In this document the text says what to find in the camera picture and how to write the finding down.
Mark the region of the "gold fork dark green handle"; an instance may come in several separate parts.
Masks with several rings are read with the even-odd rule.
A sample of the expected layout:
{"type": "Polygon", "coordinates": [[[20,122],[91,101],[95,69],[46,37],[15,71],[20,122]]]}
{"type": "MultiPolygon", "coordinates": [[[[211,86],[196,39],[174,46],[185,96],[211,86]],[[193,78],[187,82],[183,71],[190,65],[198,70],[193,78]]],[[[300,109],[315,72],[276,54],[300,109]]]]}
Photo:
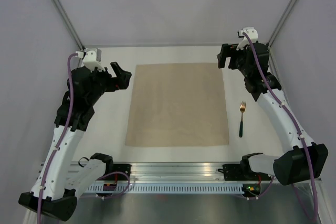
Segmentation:
{"type": "Polygon", "coordinates": [[[243,137],[243,128],[244,128],[243,115],[244,115],[244,112],[246,110],[246,101],[241,102],[239,110],[240,110],[240,113],[241,113],[240,125],[239,125],[239,137],[243,137]]]}

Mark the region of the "beige cloth napkin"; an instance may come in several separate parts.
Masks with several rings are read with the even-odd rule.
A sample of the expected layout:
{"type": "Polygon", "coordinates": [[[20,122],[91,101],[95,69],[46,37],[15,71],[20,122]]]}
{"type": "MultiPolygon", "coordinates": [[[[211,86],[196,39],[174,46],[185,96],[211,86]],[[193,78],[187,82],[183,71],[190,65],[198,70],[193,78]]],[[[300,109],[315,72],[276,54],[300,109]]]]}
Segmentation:
{"type": "Polygon", "coordinates": [[[138,65],[125,144],[130,147],[228,145],[222,71],[215,63],[138,65]]]}

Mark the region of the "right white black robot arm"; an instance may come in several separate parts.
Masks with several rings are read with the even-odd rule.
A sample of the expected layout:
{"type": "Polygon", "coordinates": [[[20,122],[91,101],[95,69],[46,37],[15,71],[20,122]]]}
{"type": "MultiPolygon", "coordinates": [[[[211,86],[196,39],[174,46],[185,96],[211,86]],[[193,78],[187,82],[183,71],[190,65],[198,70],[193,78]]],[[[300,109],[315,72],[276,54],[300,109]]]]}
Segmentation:
{"type": "Polygon", "coordinates": [[[324,144],[317,144],[297,122],[285,101],[277,78],[269,72],[269,51],[259,42],[242,50],[237,44],[223,44],[217,55],[218,67],[224,68],[229,58],[229,69],[239,70],[244,76],[245,88],[267,114],[283,149],[282,156],[263,153],[244,155],[239,172],[245,179],[258,173],[275,176],[282,185],[290,185],[310,178],[318,178],[328,157],[324,144]]]}

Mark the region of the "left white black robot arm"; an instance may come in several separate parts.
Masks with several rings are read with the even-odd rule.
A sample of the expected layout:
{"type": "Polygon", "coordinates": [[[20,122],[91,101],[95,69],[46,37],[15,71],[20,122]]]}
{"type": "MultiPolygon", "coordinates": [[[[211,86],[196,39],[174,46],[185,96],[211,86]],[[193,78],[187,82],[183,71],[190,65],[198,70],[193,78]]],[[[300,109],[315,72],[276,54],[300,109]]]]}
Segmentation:
{"type": "Polygon", "coordinates": [[[18,203],[37,213],[37,223],[41,216],[60,221],[68,221],[75,212],[78,199],[96,180],[108,180],[118,175],[126,180],[126,172],[114,169],[113,158],[102,153],[94,153],[87,164],[68,179],[68,169],[77,146],[94,115],[93,106],[106,92],[125,90],[132,74],[123,70],[117,62],[111,67],[98,70],[83,66],[69,73],[68,91],[57,110],[53,141],[46,161],[35,185],[29,192],[21,193],[18,203]]]}

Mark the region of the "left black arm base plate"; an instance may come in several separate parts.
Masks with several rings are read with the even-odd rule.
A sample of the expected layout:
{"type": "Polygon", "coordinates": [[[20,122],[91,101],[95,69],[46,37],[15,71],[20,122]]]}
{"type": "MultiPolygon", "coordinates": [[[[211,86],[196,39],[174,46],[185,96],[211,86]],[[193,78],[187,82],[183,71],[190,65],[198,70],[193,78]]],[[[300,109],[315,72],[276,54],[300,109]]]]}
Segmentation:
{"type": "MultiPolygon", "coordinates": [[[[131,175],[131,164],[114,164],[112,170],[109,173],[112,172],[123,172],[127,174],[128,176],[131,175]]],[[[122,174],[113,174],[109,175],[105,178],[107,181],[112,181],[113,183],[116,183],[118,181],[126,181],[127,178],[122,174]]]]}

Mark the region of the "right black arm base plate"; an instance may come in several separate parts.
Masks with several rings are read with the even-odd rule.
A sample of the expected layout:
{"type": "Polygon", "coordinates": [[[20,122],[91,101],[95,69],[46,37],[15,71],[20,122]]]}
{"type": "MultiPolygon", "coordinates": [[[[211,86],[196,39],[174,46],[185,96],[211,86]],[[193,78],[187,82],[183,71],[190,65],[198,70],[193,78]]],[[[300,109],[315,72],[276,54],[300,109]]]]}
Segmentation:
{"type": "Polygon", "coordinates": [[[261,179],[261,181],[264,182],[271,180],[271,176],[264,173],[255,173],[244,170],[239,164],[224,164],[221,168],[218,168],[217,171],[223,174],[225,181],[259,182],[261,179]]]}

